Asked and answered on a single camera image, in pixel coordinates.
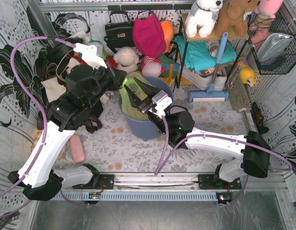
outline blue handle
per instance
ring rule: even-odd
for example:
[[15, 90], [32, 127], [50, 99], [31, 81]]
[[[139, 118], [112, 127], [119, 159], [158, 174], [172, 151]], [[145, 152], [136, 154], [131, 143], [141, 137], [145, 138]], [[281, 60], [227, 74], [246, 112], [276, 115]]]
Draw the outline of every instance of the blue handle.
[[221, 41], [220, 41], [219, 52], [218, 52], [217, 59], [216, 59], [217, 64], [220, 64], [220, 62], [221, 62], [221, 59], [222, 59], [224, 51], [225, 51], [227, 39], [228, 39], [228, 32], [224, 32], [223, 37], [221, 38]]

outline teal cloth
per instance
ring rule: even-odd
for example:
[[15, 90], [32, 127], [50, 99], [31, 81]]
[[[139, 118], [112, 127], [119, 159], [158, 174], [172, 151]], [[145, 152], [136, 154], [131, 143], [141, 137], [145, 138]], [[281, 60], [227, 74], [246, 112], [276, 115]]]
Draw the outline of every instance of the teal cloth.
[[[182, 36], [177, 36], [175, 41], [179, 46], [181, 55], [184, 53], [185, 39]], [[232, 46], [227, 42], [221, 64], [234, 61], [236, 59], [236, 52]], [[185, 57], [185, 66], [188, 69], [194, 69], [195, 71], [201, 71], [215, 66], [216, 57], [212, 57], [204, 41], [189, 42], [187, 47], [187, 53]]]

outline black handbag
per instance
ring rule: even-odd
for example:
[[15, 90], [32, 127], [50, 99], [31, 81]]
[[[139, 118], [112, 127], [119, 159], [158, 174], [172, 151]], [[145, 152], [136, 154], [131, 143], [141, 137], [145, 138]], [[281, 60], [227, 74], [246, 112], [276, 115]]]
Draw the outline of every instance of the black handbag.
[[[123, 23], [112, 23], [111, 16], [113, 14], [124, 14], [127, 17], [127, 22]], [[134, 22], [128, 17], [125, 11], [113, 11], [110, 13], [110, 22], [104, 26], [105, 34], [104, 37], [107, 46], [116, 53], [115, 48], [122, 48], [125, 46], [134, 47], [133, 42], [133, 26]]]

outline black wire basket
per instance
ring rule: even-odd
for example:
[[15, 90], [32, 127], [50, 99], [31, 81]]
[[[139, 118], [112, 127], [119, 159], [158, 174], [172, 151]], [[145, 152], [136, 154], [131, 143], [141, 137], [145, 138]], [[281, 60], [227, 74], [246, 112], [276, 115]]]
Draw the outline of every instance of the black wire basket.
[[[249, 22], [248, 35], [249, 44], [254, 44], [251, 49], [255, 62], [257, 64], [259, 73], [261, 75], [267, 74], [287, 74], [296, 65], [296, 38], [288, 27], [285, 18], [280, 12], [277, 12], [275, 19], [267, 19], [260, 23], [255, 21], [256, 14], [251, 15], [251, 20]], [[283, 33], [293, 36], [290, 44], [285, 48], [285, 50], [277, 57], [260, 62], [257, 56], [257, 51], [263, 45], [264, 40], [258, 39], [258, 35], [263, 35], [266, 37], [267, 33]]]

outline blue trash bin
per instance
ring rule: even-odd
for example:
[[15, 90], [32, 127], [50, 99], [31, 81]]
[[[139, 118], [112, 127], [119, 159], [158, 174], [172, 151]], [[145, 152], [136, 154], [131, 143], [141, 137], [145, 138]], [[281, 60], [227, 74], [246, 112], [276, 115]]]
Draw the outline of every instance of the blue trash bin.
[[[144, 77], [147, 81], [150, 82], [151, 85], [165, 91], [169, 97], [171, 97], [172, 101], [173, 101], [173, 92], [171, 91], [171, 88], [169, 87], [169, 85], [162, 81], [159, 78], [155, 78], [155, 77]], [[148, 141], [148, 140], [152, 140], [155, 138], [158, 138], [159, 136], [161, 136], [161, 133], [159, 132], [158, 127], [152, 123], [151, 121], [139, 121], [139, 120], [135, 120], [131, 117], [129, 117], [127, 114], [125, 114], [123, 112], [123, 110], [121, 109], [121, 96], [119, 94], [118, 97], [118, 104], [119, 104], [119, 109], [122, 112], [122, 114], [125, 116], [125, 119], [127, 120], [129, 129], [131, 130], [131, 132], [138, 138], [142, 139], [143, 141]]]

